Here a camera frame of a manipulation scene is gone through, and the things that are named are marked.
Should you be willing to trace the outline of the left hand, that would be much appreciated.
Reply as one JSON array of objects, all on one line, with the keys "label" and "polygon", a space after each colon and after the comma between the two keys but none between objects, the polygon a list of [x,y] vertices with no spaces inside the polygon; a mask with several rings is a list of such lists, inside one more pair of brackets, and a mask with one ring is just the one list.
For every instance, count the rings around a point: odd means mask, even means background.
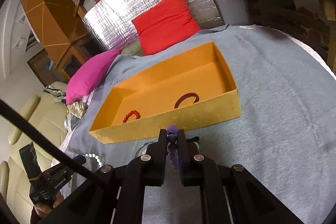
[{"label": "left hand", "polygon": [[31,224],[38,223],[42,218],[46,217],[51,211],[53,211],[63,201],[64,201],[63,195],[60,192],[57,192],[56,200],[54,201],[51,207],[41,202],[34,205],[32,212],[31,212],[30,223]]}]

